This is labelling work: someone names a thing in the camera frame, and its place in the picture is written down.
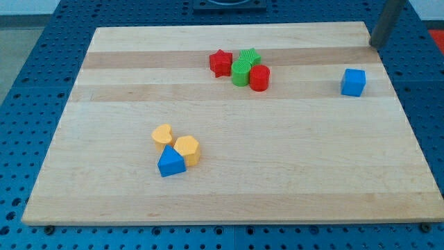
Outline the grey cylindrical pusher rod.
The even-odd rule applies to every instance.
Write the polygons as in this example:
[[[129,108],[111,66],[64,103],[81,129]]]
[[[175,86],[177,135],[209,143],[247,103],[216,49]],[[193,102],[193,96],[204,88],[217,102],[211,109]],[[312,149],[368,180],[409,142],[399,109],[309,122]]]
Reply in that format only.
[[[386,0],[377,23],[370,34],[369,45],[374,49],[385,46],[407,0]]]

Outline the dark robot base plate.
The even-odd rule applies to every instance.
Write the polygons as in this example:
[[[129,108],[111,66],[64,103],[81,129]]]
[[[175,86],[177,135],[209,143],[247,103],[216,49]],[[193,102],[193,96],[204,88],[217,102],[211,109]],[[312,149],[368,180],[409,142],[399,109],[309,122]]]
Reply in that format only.
[[[267,8],[267,0],[192,0],[194,12],[259,10]]]

